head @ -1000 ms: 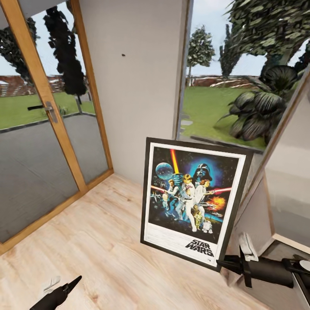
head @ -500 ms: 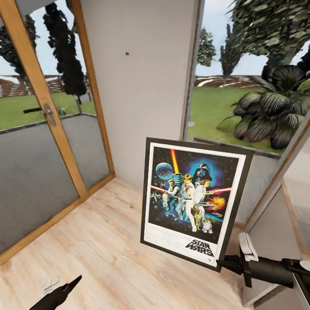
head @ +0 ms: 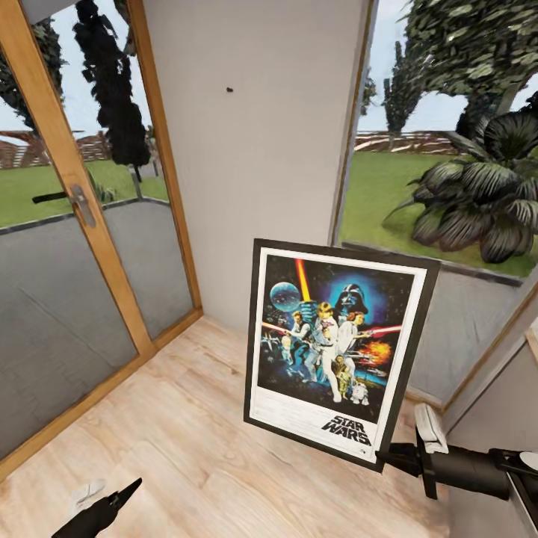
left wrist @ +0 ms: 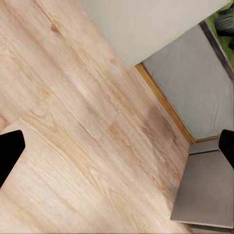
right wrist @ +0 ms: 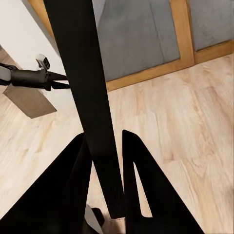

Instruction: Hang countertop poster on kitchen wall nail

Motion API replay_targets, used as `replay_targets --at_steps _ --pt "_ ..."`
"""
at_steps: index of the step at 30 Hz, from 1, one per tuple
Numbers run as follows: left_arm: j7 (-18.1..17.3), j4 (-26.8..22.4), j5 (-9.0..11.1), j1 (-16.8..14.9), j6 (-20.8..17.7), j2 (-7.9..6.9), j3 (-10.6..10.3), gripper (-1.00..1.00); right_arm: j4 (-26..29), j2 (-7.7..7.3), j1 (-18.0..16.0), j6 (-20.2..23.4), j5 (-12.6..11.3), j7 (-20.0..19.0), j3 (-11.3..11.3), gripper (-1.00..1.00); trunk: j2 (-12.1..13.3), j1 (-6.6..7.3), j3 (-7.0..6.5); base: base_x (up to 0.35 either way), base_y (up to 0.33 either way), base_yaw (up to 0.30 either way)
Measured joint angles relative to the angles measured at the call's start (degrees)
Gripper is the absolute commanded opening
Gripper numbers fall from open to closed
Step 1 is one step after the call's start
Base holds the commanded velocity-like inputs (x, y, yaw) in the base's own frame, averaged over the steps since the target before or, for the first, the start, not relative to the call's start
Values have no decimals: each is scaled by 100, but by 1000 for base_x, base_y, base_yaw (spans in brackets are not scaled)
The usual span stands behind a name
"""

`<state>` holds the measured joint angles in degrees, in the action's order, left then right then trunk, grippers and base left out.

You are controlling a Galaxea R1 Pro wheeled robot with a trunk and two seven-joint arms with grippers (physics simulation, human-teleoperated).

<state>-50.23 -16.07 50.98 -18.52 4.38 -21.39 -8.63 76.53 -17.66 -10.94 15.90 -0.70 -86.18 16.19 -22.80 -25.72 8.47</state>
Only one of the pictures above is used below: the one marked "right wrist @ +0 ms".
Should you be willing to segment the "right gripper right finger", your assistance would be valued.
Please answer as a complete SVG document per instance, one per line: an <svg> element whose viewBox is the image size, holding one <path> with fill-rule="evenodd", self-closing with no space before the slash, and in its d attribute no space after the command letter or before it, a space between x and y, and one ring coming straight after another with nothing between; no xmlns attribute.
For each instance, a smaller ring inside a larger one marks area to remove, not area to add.
<svg viewBox="0 0 234 234"><path fill-rule="evenodd" d="M126 234L204 234L141 138L122 131ZM134 163L152 213L141 214Z"/></svg>

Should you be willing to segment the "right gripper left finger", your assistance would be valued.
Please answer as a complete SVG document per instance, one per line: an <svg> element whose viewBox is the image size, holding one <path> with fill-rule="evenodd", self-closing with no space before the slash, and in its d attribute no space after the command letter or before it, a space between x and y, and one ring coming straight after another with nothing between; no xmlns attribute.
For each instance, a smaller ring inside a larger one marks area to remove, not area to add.
<svg viewBox="0 0 234 234"><path fill-rule="evenodd" d="M93 162L83 132L0 219L0 234L82 234Z"/></svg>

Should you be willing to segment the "poster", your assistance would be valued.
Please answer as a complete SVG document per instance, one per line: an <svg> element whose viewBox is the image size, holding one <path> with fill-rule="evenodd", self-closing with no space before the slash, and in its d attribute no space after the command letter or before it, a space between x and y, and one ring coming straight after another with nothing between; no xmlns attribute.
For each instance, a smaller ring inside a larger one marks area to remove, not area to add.
<svg viewBox="0 0 234 234"><path fill-rule="evenodd" d="M125 217L92 0L43 0L111 219Z"/></svg>

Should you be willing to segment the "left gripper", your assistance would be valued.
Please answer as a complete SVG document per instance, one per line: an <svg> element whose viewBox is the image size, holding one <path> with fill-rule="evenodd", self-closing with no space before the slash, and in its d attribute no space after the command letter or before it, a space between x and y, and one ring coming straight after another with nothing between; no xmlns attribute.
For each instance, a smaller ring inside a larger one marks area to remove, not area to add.
<svg viewBox="0 0 234 234"><path fill-rule="evenodd" d="M28 88L45 89L51 91L51 87L56 89L70 89L68 84L55 82L66 81L67 76L58 74L47 69L41 68L41 71L25 70L23 74L23 84Z"/></svg>

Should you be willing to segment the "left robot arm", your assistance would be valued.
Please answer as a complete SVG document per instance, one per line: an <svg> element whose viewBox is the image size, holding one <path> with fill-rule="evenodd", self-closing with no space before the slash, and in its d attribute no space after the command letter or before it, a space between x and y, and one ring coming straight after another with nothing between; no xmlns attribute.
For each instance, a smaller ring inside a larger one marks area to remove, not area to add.
<svg viewBox="0 0 234 234"><path fill-rule="evenodd" d="M38 65L36 71L21 70L14 65L0 63L0 85L21 86L28 88L45 89L51 91L51 87L56 89L70 89L68 84L55 82L66 81L67 76L58 74L50 69L50 63L46 56L38 53L35 57Z"/></svg>

